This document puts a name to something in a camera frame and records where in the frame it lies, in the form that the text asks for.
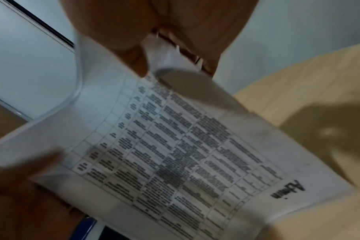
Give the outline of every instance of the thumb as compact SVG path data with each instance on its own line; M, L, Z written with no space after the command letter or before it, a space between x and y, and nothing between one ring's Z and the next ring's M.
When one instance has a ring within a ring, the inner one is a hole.
M12 184L20 183L28 177L37 174L60 159L62 153L54 151L31 159L25 163L2 169L0 171L0 190Z
M139 77L145 77L148 72L146 54L140 45L128 50L110 49L126 66L134 71Z

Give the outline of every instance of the hand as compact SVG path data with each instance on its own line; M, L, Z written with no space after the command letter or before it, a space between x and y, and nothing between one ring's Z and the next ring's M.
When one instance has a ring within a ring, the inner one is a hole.
M0 171L0 240L70 238L84 214L27 180L60 156L54 152Z
M221 53L240 33L258 0L61 0L74 27L140 77L148 66L140 42L151 32L203 59L213 76Z

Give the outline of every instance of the paper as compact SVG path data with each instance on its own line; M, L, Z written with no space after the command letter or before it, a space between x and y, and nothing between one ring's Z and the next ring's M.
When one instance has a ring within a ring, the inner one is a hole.
M139 80L78 38L78 90L1 139L0 166L61 146L66 157L35 181L133 240L254 239L277 217L351 190L171 46L145 47L152 72L172 71Z

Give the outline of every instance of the wooden table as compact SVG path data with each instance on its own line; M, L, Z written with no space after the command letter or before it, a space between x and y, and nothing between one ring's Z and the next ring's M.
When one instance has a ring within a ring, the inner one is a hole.
M360 45L271 74L235 95L360 189ZM360 193L276 221L262 239L360 239Z

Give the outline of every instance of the table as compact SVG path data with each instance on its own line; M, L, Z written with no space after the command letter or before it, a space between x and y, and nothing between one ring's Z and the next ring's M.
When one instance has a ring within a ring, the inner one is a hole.
M360 45L271 74L236 99L360 189ZM360 193L290 214L262 239L360 239Z

